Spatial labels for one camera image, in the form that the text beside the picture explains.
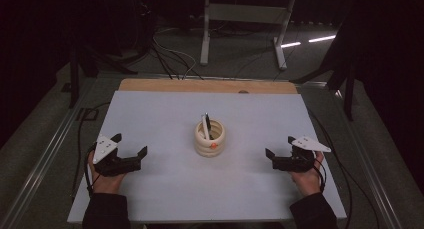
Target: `table leg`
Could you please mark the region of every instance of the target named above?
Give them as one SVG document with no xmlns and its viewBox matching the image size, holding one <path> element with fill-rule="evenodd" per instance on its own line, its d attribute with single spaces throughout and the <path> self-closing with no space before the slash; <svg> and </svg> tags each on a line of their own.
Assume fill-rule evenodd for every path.
<svg viewBox="0 0 424 229">
<path fill-rule="evenodd" d="M 208 65 L 209 57 L 209 0 L 205 0 L 205 20 L 203 28 L 202 52 L 200 54 L 200 65 Z"/>
<path fill-rule="evenodd" d="M 281 48 L 281 45 L 283 44 L 284 35 L 286 34 L 287 27 L 290 22 L 291 13 L 293 11 L 294 2 L 296 0 L 290 0 L 289 4 L 286 8 L 286 13 L 284 15 L 283 23 L 281 24 L 281 31 L 280 35 L 274 38 L 274 48 L 275 48 L 275 54 L 277 55 L 278 60 L 278 68 L 280 70 L 286 70 L 287 69 L 287 63 L 286 59 L 284 58 L 283 49 Z"/>
</svg>

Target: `sleeve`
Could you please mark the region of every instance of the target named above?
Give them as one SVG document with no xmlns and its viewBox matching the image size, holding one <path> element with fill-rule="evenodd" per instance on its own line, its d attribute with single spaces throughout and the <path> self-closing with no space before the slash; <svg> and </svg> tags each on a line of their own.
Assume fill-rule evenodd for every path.
<svg viewBox="0 0 424 229">
<path fill-rule="evenodd" d="M 337 218 L 322 193 L 312 194 L 290 206 L 298 229 L 336 229 Z"/>
<path fill-rule="evenodd" d="M 127 198 L 116 194 L 94 193 L 82 221 L 84 229 L 131 228 Z"/>
</svg>

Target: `hand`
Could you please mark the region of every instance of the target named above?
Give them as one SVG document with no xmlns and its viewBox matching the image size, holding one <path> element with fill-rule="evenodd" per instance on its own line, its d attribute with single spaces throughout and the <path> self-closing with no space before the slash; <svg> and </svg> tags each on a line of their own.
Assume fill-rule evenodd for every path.
<svg viewBox="0 0 424 229">
<path fill-rule="evenodd" d="M 315 152 L 316 158 L 315 158 L 315 167 L 319 170 L 322 161 L 324 160 L 324 155 L 322 152 L 316 151 Z M 292 180 L 294 183 L 296 183 L 297 188 L 299 188 L 300 193 L 302 193 L 303 196 L 309 196 L 318 192 L 321 192 L 320 190 L 320 184 L 319 184 L 319 175 L 318 172 L 315 171 L 314 168 L 311 168 L 307 172 L 289 172 L 292 176 Z"/>
<path fill-rule="evenodd" d="M 104 177 L 96 172 L 93 165 L 94 151 L 88 156 L 88 164 L 90 165 L 92 184 L 94 193 L 118 194 L 119 187 L 126 174 L 120 174 L 113 177 Z"/>
</svg>

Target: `pen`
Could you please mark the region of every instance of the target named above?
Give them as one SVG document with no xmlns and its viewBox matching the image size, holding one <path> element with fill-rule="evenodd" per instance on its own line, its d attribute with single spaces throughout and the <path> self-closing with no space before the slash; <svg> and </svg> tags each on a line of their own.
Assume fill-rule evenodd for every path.
<svg viewBox="0 0 424 229">
<path fill-rule="evenodd" d="M 202 115 L 202 124 L 203 124 L 203 132 L 205 133 L 205 139 L 209 140 L 209 131 L 208 131 L 208 125 L 206 123 L 205 115 Z"/>
<path fill-rule="evenodd" d="M 211 135 L 211 130 L 212 130 L 211 121 L 209 120 L 209 115 L 207 112 L 206 112 L 206 125 L 208 126 L 209 139 L 213 140 L 213 137 Z"/>
</svg>

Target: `white tabletop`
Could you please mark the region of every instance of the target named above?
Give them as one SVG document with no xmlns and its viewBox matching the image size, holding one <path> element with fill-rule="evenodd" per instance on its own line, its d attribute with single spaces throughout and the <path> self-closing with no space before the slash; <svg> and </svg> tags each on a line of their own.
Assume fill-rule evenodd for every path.
<svg viewBox="0 0 424 229">
<path fill-rule="evenodd" d="M 224 151 L 205 158 L 194 149 L 194 127 L 207 112 L 222 122 Z M 129 173 L 120 193 L 131 221 L 262 221 L 292 218 L 301 198 L 286 172 L 273 170 L 265 148 L 289 156 L 288 136 L 316 134 L 301 95 L 117 91 L 101 134 L 122 133 L 118 156 L 144 146 L 140 171 Z M 324 196 L 346 217 L 326 161 Z M 81 222 L 89 202 L 82 180 L 68 217 Z"/>
</svg>

